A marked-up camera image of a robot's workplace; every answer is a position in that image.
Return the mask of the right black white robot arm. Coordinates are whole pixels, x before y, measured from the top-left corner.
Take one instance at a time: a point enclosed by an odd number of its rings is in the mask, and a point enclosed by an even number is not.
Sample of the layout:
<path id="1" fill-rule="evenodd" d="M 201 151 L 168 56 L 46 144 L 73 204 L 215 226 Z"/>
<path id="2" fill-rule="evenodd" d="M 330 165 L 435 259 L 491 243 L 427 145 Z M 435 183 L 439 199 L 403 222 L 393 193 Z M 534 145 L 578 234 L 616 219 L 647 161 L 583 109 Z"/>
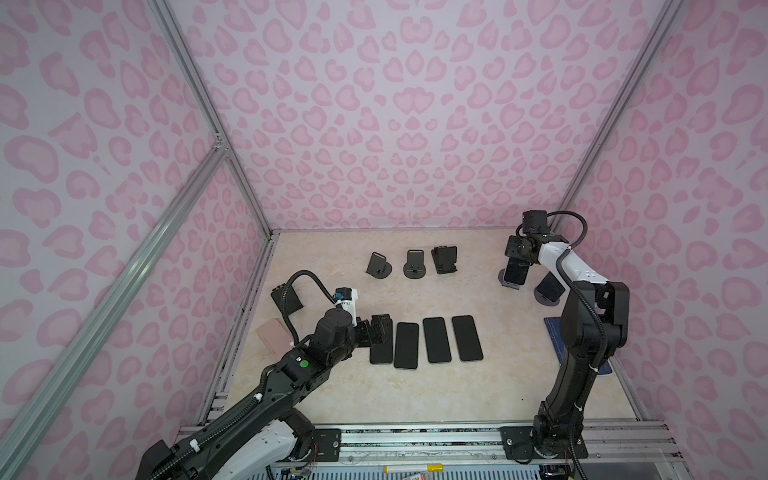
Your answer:
<path id="1" fill-rule="evenodd" d="M 533 457 L 577 459 L 584 410 L 600 369 L 626 344 L 630 292 L 589 266 L 575 252 L 588 232 L 580 214 L 528 210 L 508 238 L 500 283 L 518 289 L 529 269 L 540 265 L 547 274 L 534 289 L 543 305 L 565 299 L 560 315 L 564 357 L 555 383 L 534 416 L 528 447 Z"/>

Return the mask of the black folding phone stand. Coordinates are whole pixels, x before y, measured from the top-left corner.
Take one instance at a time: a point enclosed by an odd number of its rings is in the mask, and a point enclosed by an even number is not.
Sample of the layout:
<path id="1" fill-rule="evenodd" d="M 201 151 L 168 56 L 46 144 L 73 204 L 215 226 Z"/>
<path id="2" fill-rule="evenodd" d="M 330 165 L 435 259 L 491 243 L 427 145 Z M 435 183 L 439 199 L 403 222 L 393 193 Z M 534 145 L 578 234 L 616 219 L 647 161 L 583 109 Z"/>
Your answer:
<path id="1" fill-rule="evenodd" d="M 431 250 L 431 256 L 438 275 L 452 274 L 457 271 L 458 248 L 456 246 L 437 246 Z"/>

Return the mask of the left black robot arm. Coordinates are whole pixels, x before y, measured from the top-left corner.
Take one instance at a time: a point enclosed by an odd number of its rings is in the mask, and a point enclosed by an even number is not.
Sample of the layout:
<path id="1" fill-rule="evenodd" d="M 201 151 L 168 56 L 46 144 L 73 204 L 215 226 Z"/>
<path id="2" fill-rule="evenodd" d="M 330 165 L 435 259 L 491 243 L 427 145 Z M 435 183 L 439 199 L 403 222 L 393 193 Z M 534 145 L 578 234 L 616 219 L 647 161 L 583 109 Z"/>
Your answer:
<path id="1" fill-rule="evenodd" d="M 355 349 L 385 343 L 390 321 L 387 314 L 361 320 L 339 306 L 327 310 L 314 333 L 265 367 L 255 389 L 219 418 L 172 446 L 160 440 L 149 447 L 136 477 L 213 479 L 246 455 L 251 471 L 292 455 L 302 459 L 314 425 L 296 406 Z"/>

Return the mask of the black phone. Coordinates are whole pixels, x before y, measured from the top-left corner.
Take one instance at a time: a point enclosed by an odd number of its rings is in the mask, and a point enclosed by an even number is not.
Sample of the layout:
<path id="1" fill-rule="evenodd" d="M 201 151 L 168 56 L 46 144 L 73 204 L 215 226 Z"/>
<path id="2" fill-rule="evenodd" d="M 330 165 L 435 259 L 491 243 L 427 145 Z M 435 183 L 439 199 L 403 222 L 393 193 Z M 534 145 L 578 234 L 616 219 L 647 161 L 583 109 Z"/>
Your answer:
<path id="1" fill-rule="evenodd" d="M 510 257 L 501 272 L 500 283 L 507 288 L 520 289 L 526 283 L 530 267 L 530 262 Z"/>
<path id="2" fill-rule="evenodd" d="M 419 325 L 411 322 L 398 322 L 396 326 L 395 368 L 416 370 L 419 354 Z"/>
<path id="3" fill-rule="evenodd" d="M 553 273 L 547 273 L 534 291 L 539 291 L 550 300 L 557 300 L 565 293 L 566 288 Z"/>
<path id="4" fill-rule="evenodd" d="M 443 317 L 423 319 L 427 359 L 430 364 L 450 363 L 452 354 Z"/>
<path id="5" fill-rule="evenodd" d="M 394 359 L 393 322 L 388 314 L 373 315 L 372 323 L 379 322 L 384 332 L 384 342 L 370 347 L 369 362 L 371 364 L 392 364 Z"/>
<path id="6" fill-rule="evenodd" d="M 471 315 L 454 316 L 451 322 L 460 360 L 483 360 L 484 354 L 474 318 Z"/>

